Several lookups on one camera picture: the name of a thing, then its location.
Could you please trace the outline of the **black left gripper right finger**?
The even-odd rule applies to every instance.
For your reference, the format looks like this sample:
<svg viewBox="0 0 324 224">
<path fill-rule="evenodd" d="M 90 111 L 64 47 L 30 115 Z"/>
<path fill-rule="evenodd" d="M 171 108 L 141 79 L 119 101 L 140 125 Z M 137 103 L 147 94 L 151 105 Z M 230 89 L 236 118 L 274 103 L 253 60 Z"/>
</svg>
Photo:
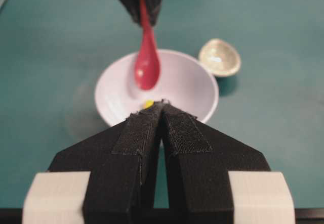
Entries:
<svg viewBox="0 0 324 224">
<path fill-rule="evenodd" d="M 185 223 L 295 223 L 291 192 L 264 155 L 165 104 L 170 208 Z"/>
</svg>

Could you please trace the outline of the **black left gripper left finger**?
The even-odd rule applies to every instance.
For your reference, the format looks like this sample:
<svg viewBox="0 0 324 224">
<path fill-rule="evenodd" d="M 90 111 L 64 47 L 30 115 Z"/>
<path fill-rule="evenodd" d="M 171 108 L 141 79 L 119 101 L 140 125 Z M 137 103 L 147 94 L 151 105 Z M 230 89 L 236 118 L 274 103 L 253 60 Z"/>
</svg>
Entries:
<svg viewBox="0 0 324 224">
<path fill-rule="evenodd" d="M 35 175 L 23 223 L 130 223 L 142 200 L 152 205 L 160 104 L 60 152 Z"/>
</svg>

